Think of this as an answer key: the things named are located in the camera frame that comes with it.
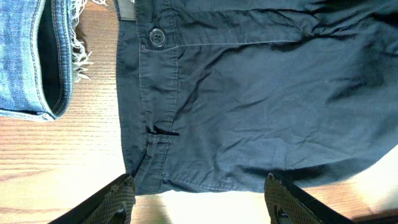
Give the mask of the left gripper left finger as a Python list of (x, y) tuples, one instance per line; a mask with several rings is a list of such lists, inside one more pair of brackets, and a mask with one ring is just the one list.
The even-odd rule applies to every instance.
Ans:
[(134, 179), (123, 174), (50, 224), (130, 224), (135, 202)]

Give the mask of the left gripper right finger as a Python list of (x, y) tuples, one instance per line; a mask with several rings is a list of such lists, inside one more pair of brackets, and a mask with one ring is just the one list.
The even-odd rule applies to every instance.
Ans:
[(354, 223), (277, 173), (268, 175), (264, 197), (272, 224)]

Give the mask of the navy blue shorts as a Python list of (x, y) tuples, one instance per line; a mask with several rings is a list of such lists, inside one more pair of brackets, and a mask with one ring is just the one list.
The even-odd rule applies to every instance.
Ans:
[(397, 1), (116, 1), (138, 195), (347, 179), (397, 145)]

